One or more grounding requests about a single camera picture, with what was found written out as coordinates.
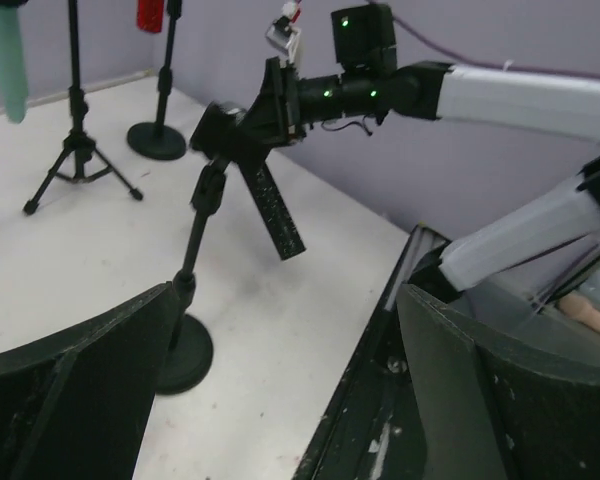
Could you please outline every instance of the green object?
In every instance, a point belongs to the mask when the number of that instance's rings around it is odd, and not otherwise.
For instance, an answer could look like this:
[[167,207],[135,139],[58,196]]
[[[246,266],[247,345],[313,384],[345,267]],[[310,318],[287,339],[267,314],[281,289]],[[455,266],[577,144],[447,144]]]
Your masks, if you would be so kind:
[[17,8],[0,7],[0,96],[9,121],[22,122],[29,86]]

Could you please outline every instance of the tripod leg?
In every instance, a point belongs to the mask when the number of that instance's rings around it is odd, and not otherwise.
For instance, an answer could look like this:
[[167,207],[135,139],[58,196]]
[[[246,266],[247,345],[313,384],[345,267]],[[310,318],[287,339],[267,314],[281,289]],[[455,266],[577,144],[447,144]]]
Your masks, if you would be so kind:
[[144,195],[142,195],[142,192],[140,190],[138,190],[137,188],[135,188],[133,185],[131,185],[129,183],[129,181],[126,178],[124,178],[122,173],[120,173],[120,171],[113,165],[113,163],[111,163],[111,161],[107,157],[105,157],[104,154],[97,148],[95,149],[95,154],[100,158],[100,160],[102,160],[104,162],[104,164],[107,167],[109,167],[111,172],[116,177],[118,177],[118,180],[120,180],[122,183],[125,184],[125,186],[129,189],[129,193],[134,198],[134,200],[140,201],[144,198]]
[[27,203],[25,203],[22,211],[26,215],[33,215],[34,213],[36,213],[36,210],[38,209],[38,205],[40,204],[40,199],[42,198],[42,195],[44,195],[44,192],[49,187],[51,180],[53,180],[53,178],[57,175],[58,170],[60,170],[60,167],[62,166],[64,161],[69,157],[69,155],[71,155],[71,153],[72,153],[71,148],[65,147],[62,150],[62,153],[60,153],[60,156],[56,160],[56,163],[53,164],[53,166],[49,170],[49,173],[47,173],[47,176],[45,177],[44,181],[42,182],[42,185],[40,185],[40,188],[38,188],[38,191],[36,192],[36,194],[33,196],[33,198],[31,200],[29,200]]

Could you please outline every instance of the white table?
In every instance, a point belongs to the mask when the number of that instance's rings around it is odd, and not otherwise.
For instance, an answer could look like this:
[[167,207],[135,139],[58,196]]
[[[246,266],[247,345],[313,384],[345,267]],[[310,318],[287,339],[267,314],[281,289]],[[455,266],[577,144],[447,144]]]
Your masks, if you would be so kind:
[[[84,186],[54,180],[26,218],[21,208],[68,133],[68,105],[37,107],[20,126],[0,117],[0,352],[102,313],[179,269],[204,161],[188,153],[162,164],[127,147],[129,126],[153,118],[155,90],[149,78],[87,97],[88,132],[143,202],[112,175]],[[168,123],[188,137],[202,112],[174,91]],[[404,247],[405,233],[280,153],[269,165],[307,252],[278,259],[230,169],[192,307],[213,336],[215,361],[196,389],[156,399],[136,480],[291,478]]]

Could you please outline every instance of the stand pole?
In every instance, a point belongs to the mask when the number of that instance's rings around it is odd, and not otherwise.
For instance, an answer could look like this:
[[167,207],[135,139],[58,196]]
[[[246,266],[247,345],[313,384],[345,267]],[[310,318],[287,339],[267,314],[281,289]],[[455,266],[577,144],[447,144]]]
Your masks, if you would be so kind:
[[143,157],[163,162],[182,158],[187,144],[180,132],[164,124],[167,114],[167,101],[173,88],[173,45],[176,37],[176,22],[182,15],[182,0],[168,0],[169,30],[164,65],[158,75],[158,111],[155,122],[143,122],[132,126],[127,133],[127,143],[131,149]]
[[[122,184],[129,189],[129,194],[134,200],[140,201],[143,199],[142,192],[135,188],[129,181],[120,173],[120,171],[111,163],[111,161],[96,147],[96,141],[89,137],[84,131],[84,118],[89,112],[89,106],[84,100],[84,90],[82,89],[82,80],[80,78],[80,35],[78,23],[78,0],[68,0],[69,9],[69,43],[71,51],[71,87],[69,87],[69,113],[72,119],[72,128],[69,135],[64,139],[63,149],[60,156],[47,173],[42,184],[36,191],[35,195],[29,200],[23,211],[26,215],[33,215],[40,204],[40,199],[44,192],[51,184],[51,181],[57,177],[68,183],[91,183],[98,178],[101,178],[108,173],[113,173]],[[75,159],[75,174],[73,177],[59,173],[60,167],[64,161],[74,155]],[[105,168],[92,174],[85,175],[85,164],[89,162],[93,156],[98,157]]]
[[209,332],[199,320],[187,315],[186,310],[191,306],[196,290],[194,269],[202,237],[209,217],[218,211],[222,203],[228,165],[229,162],[222,158],[205,165],[193,192],[191,205],[196,214],[182,268],[173,279],[180,299],[179,318],[156,389],[161,395],[192,389],[204,380],[213,363],[213,342]]

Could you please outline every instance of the robotic arm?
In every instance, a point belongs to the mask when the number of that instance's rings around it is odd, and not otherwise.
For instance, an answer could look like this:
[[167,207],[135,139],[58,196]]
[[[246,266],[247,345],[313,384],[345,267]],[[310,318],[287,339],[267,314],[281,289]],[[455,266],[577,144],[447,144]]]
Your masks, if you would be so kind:
[[[271,58],[260,94],[240,121],[212,104],[193,134],[192,148],[257,171],[271,148],[301,141],[316,122],[366,116],[381,125],[389,112],[600,143],[599,81],[436,62],[397,68],[387,5],[339,10],[332,13],[332,24],[343,73],[300,79],[293,62]],[[409,282],[450,302],[493,274],[598,230],[600,157],[541,198],[430,252]]]

